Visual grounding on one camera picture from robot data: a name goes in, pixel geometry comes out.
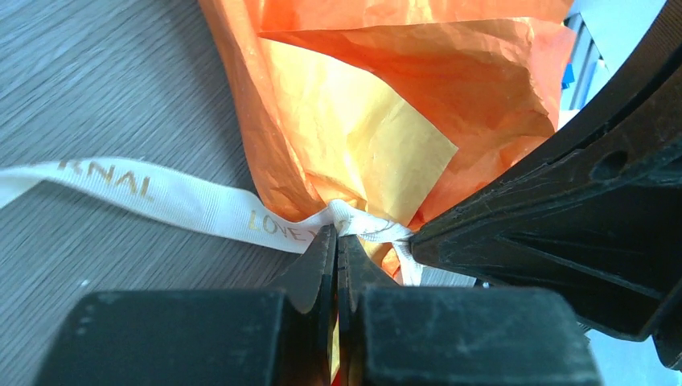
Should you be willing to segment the cream ribbon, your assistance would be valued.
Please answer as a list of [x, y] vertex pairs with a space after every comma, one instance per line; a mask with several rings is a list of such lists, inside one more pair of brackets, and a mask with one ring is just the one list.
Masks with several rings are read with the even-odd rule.
[[322, 226], [343, 236], [390, 244], [403, 285], [471, 287], [473, 277], [428, 268], [409, 251], [412, 232], [396, 219], [369, 207], [364, 193], [325, 193], [327, 202], [299, 222], [270, 211], [250, 191], [211, 183], [164, 166], [132, 158], [71, 158], [1, 169], [1, 205], [49, 181], [102, 199], [141, 216], [204, 233], [289, 253], [301, 253]]

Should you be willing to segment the pink flower bouquet orange wrap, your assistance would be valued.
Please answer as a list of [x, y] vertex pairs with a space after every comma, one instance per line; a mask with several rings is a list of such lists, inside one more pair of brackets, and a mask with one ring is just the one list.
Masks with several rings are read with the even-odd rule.
[[202, 1], [263, 204], [412, 230], [551, 137], [569, 1]]

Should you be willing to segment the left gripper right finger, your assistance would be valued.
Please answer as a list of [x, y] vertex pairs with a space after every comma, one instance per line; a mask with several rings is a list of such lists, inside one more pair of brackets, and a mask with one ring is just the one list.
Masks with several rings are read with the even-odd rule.
[[341, 385], [599, 385], [573, 309], [537, 288], [400, 286], [337, 242]]

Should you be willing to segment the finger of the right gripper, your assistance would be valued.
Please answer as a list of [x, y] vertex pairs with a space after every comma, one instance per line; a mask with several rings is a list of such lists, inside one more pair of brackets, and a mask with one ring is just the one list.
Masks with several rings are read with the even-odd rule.
[[426, 265], [561, 294], [621, 339], [681, 338], [681, 74], [590, 145], [412, 239]]

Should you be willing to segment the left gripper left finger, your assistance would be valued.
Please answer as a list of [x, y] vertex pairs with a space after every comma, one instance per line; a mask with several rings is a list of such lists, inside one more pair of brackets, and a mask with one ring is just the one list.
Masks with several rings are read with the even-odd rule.
[[257, 289], [101, 291], [70, 311], [37, 385], [328, 385], [337, 232]]

